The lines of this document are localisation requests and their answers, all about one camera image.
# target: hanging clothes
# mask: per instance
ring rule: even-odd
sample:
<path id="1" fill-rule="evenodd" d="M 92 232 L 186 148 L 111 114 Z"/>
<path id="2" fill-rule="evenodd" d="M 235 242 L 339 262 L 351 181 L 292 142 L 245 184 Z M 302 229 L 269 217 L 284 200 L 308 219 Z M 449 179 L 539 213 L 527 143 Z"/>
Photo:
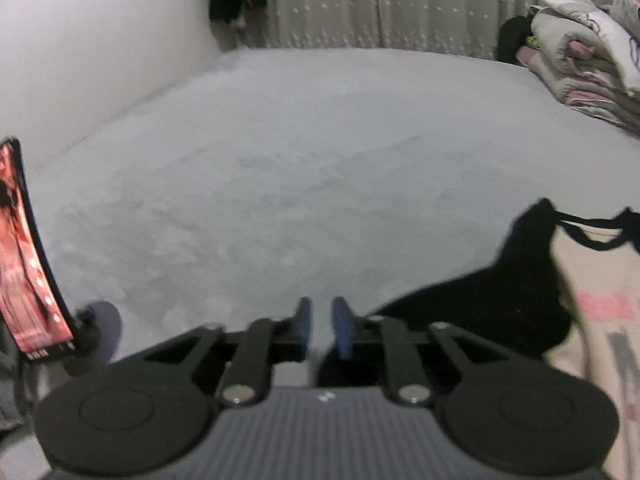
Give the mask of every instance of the hanging clothes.
<path id="1" fill-rule="evenodd" d="M 551 257 L 575 323 L 548 360 L 614 401 L 620 432 L 604 469 L 615 479 L 640 479 L 640 214 L 559 214 Z"/>

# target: black circular pad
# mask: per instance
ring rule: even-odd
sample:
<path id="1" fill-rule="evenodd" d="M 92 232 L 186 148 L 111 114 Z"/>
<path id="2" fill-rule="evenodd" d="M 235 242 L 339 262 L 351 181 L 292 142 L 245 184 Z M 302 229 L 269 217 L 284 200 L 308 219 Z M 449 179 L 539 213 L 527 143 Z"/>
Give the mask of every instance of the black circular pad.
<path id="1" fill-rule="evenodd" d="M 210 425 L 210 405 L 194 384 L 172 384 L 155 367 L 145 364 L 135 378 L 89 373 L 49 394 L 36 409 L 35 429 L 52 465 L 133 476 L 193 449 Z"/>
<path id="2" fill-rule="evenodd" d="M 447 433 L 480 462 L 556 476 L 601 466 L 618 434 L 603 391 L 536 362 L 476 365 L 446 400 Z"/>

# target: folded quilt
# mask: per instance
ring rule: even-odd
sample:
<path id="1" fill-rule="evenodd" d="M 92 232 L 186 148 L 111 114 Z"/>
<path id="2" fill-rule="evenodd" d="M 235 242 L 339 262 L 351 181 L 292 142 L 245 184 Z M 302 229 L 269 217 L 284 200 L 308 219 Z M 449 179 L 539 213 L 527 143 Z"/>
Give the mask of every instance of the folded quilt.
<path id="1" fill-rule="evenodd" d="M 638 42 L 633 36 L 606 12 L 591 4 L 578 0 L 538 1 L 570 21 L 577 22 L 594 32 L 600 41 L 593 43 L 593 37 L 590 40 L 586 38 L 585 45 L 593 47 L 594 52 L 597 50 L 604 59 L 611 60 L 617 74 L 620 76 L 620 82 L 625 94 L 629 97 L 640 99 L 640 59 L 638 56 Z M 572 40 L 583 43 L 582 40 L 577 38 L 572 38 Z"/>
<path id="2" fill-rule="evenodd" d="M 625 91 L 604 42 L 590 28 L 547 7 L 535 15 L 531 31 L 538 48 L 560 72 Z"/>
<path id="3" fill-rule="evenodd" d="M 561 72 L 541 50 L 523 46 L 517 57 L 562 104 L 627 130 L 640 132 L 640 102 L 615 88 Z"/>

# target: beige fabric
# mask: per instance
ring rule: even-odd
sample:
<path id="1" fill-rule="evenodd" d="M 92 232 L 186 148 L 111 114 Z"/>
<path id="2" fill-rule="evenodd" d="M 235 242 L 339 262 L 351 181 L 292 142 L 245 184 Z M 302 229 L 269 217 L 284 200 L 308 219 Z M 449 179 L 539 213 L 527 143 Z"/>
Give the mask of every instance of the beige fabric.
<path id="1" fill-rule="evenodd" d="M 601 242 L 619 234 L 579 227 Z M 585 247 L 559 227 L 552 257 L 564 285 L 563 300 L 577 324 L 548 360 L 596 384 L 614 401 L 620 432 L 605 471 L 618 480 L 640 479 L 640 255 L 631 242 L 606 251 Z"/>

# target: gray striped surface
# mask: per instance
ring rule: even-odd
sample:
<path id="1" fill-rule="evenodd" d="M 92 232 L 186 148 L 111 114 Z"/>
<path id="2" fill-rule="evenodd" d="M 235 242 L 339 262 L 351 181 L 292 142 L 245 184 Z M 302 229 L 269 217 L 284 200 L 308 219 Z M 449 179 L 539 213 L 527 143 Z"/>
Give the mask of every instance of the gray striped surface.
<path id="1" fill-rule="evenodd" d="M 473 460 L 447 439 L 429 410 L 396 406 L 378 388 L 333 393 L 276 388 L 257 406 L 224 412 L 201 445 L 183 459 L 127 480 L 534 478 L 505 474 Z M 589 471 L 558 479 L 606 477 Z M 56 472 L 51 480 L 85 477 Z"/>

